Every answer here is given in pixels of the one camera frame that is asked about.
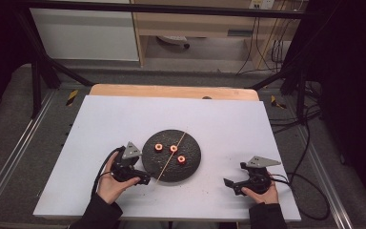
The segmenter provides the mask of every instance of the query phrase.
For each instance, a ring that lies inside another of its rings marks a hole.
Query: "black disc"
[[[164,166],[171,157],[171,146],[177,146],[183,134],[184,132],[178,130],[166,130],[156,133],[147,140],[142,149],[142,163],[144,164],[145,170],[151,174],[152,177],[159,177]],[[161,152],[155,150],[155,145],[158,143],[163,146]],[[177,161],[179,156],[186,158],[185,164],[180,164]],[[186,133],[178,145],[177,152],[173,154],[159,180],[165,182],[184,180],[194,174],[200,165],[200,161],[200,146],[191,135]]]

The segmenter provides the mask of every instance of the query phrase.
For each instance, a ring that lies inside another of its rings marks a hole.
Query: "floor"
[[[80,62],[68,61],[68,66],[93,81],[119,84],[154,84],[206,87],[243,88],[268,77],[274,71],[257,71],[238,74],[240,71],[253,71],[251,61],[246,61],[247,52],[243,40],[189,38],[191,47],[184,49],[165,44],[153,37],[150,40],[146,65],[137,63]],[[266,60],[270,68],[275,63]],[[32,139],[23,149],[22,157],[15,158],[15,168],[11,171],[11,179],[3,183],[0,195],[0,224],[3,228],[16,225],[18,228],[61,228],[70,221],[50,221],[37,219],[32,210],[38,201],[38,195],[50,176],[61,144],[67,138],[70,124],[77,114],[83,101],[83,94],[89,89],[76,84],[65,75],[60,75],[64,84],[61,89],[53,92],[54,96],[44,119],[38,124],[37,131],[30,133]],[[268,117],[272,123],[282,123],[281,119],[294,117],[295,97],[282,96],[279,87],[282,81],[277,80],[258,93],[265,102]],[[0,172],[12,150],[22,137],[24,130],[31,123],[31,88],[30,70],[28,67],[19,69],[9,84],[0,104]],[[70,92],[79,89],[79,96],[71,107],[64,106]],[[279,106],[272,106],[271,98],[275,96]],[[315,103],[313,98],[307,99],[308,106]],[[312,183],[325,187],[319,179],[322,174],[316,170],[315,158],[318,154],[327,176],[333,183],[338,200],[346,213],[347,222],[341,225],[339,216],[331,214],[327,219],[314,220],[302,215],[301,222],[289,224],[291,228],[366,228],[366,193],[353,168],[342,165],[335,143],[332,141],[324,119],[315,118],[310,121],[311,144],[309,155],[301,164],[299,173]],[[272,127],[273,131],[281,127]],[[294,126],[274,135],[282,162],[287,171],[292,171],[299,161],[305,148],[305,128]],[[295,179],[297,204],[310,215],[320,217],[325,214],[326,206],[322,196],[301,179]],[[249,224],[241,223],[240,228],[249,228]]]

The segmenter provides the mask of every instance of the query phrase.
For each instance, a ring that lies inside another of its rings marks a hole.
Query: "gray carpet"
[[[117,84],[145,85],[179,85],[243,88],[253,85],[266,75],[233,76],[228,73],[157,73],[140,71],[79,71],[94,82]],[[72,106],[65,106],[74,85],[67,77],[62,77],[66,87],[56,92],[51,106],[35,133],[27,151],[14,171],[8,186],[0,197],[0,222],[38,223],[50,225],[67,225],[71,220],[47,220],[36,218],[32,211],[38,201],[37,195],[50,176],[51,170],[61,152],[61,144],[65,143],[66,133],[71,129],[84,94],[89,88],[79,91]],[[260,99],[265,102],[269,118],[290,118],[288,109],[272,107],[271,95],[284,101],[277,88],[276,81],[267,89],[259,92]],[[31,76],[28,69],[19,69],[14,75],[0,105],[0,169],[4,165],[22,132],[26,129],[31,115]],[[319,156],[339,193],[344,207],[356,228],[366,228],[366,192],[358,180],[353,168],[340,163],[338,152],[325,127],[324,120],[315,119],[310,122],[312,141],[319,151]],[[304,149],[297,128],[289,129],[275,135],[277,147],[281,153],[286,171],[291,172]],[[317,184],[314,172],[306,157],[299,171],[310,181]],[[295,179],[295,190],[298,195],[297,204],[305,212],[313,216],[322,216],[325,205],[310,185]],[[293,228],[337,228],[334,218],[329,216],[323,221],[316,221],[302,216],[301,222],[289,224]],[[248,228],[246,223],[241,228]]]

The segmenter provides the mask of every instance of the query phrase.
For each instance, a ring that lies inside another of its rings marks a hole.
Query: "black clothing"
[[[123,211],[116,204],[107,204],[97,194],[91,198],[83,217],[73,223],[70,229],[113,229],[116,228],[117,220],[121,217]],[[252,229],[285,229],[287,224],[281,213],[278,203],[264,204],[260,203],[249,209]]]

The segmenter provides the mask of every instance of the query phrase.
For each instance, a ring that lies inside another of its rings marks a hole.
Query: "orange round object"
[[[177,152],[177,146],[172,145],[171,148],[169,149],[169,151],[171,151],[171,154],[174,154]]]
[[[156,145],[155,145],[155,150],[159,153],[159,152],[161,152],[162,151],[162,149],[163,149],[163,145],[162,144],[159,144],[159,143],[157,143]]]
[[[179,164],[186,164],[186,158],[184,156],[178,156],[177,157],[177,162]]]

